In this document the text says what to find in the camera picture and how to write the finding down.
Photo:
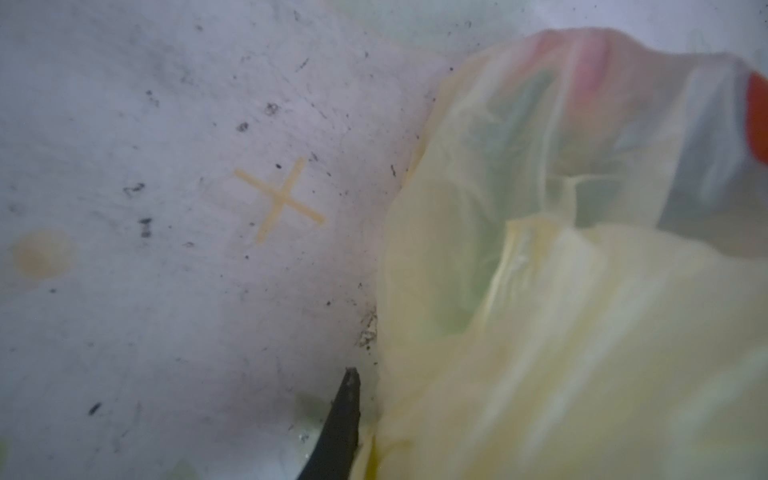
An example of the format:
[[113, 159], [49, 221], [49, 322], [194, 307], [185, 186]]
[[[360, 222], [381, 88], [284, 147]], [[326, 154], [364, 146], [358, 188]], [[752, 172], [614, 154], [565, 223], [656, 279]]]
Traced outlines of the translucent cream plastic bag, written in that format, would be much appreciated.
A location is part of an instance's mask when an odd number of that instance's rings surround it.
[[444, 81], [386, 218], [353, 478], [766, 477], [752, 72], [578, 28]]

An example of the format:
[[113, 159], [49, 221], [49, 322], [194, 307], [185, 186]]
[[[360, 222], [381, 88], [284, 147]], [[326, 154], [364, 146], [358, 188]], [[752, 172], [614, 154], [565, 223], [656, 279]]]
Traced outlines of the red fake fruit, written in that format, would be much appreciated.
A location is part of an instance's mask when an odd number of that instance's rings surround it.
[[753, 156], [768, 163], [768, 82], [757, 72], [752, 72], [747, 84], [746, 137]]

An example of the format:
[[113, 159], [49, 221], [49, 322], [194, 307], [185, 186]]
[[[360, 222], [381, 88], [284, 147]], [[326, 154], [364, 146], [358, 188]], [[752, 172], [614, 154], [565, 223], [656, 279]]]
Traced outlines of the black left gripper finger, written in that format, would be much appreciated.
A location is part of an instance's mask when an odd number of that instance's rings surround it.
[[349, 478], [359, 440], [360, 394], [360, 375], [356, 368], [347, 368], [298, 480]]

